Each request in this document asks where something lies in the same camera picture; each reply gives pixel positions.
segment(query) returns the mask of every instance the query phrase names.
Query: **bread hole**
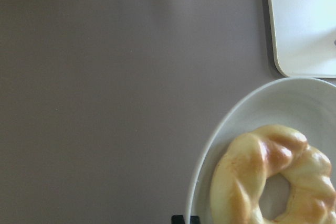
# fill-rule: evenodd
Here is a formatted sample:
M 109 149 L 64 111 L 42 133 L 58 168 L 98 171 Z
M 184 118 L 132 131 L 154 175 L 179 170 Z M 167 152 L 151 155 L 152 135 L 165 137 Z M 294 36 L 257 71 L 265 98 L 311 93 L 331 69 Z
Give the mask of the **bread hole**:
M 290 184 L 281 175 L 274 175 L 266 180 L 264 191 L 259 200 L 262 216 L 273 220 L 286 211 Z

